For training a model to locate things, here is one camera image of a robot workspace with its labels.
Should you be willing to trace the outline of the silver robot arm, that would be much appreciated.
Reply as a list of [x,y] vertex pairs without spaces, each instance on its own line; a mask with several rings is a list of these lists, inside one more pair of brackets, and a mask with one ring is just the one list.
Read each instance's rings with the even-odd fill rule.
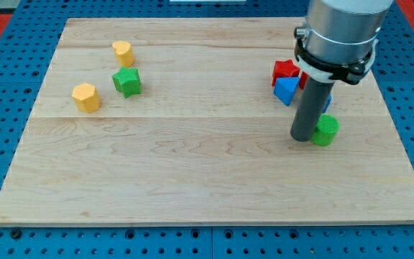
[[310,0],[303,46],[333,64],[352,64],[372,51],[392,0]]

